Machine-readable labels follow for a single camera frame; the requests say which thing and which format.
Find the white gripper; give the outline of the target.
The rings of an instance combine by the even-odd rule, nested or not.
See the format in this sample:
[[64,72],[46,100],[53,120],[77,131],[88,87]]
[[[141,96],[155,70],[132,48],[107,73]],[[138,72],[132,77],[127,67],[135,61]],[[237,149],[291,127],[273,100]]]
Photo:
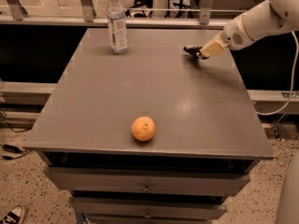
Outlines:
[[222,39],[205,44],[200,52],[205,59],[219,56],[225,53],[228,46],[230,50],[241,50],[253,44],[245,29],[244,14],[241,14],[229,21],[222,30]]

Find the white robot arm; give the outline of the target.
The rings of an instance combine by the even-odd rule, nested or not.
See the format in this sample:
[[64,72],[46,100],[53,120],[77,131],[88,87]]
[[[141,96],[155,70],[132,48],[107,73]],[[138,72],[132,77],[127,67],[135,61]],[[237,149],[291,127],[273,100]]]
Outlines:
[[299,0],[264,0],[229,21],[196,55],[207,59],[222,55],[227,49],[241,50],[267,36],[298,29]]

